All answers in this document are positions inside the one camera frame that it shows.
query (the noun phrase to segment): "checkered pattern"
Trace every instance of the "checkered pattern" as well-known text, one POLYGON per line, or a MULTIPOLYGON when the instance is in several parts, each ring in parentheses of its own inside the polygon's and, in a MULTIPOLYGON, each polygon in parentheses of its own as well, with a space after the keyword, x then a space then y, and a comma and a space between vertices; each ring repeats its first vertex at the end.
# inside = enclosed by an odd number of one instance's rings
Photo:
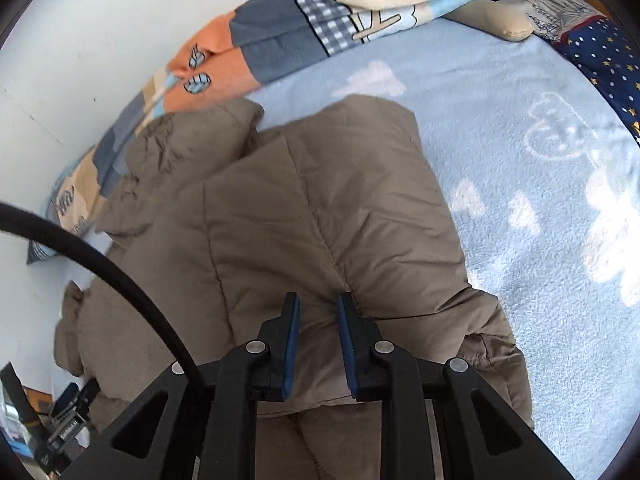
POLYGON ((329 56, 362 43, 351 39, 357 30, 349 17, 349 7, 335 0, 296 1, 329 56))

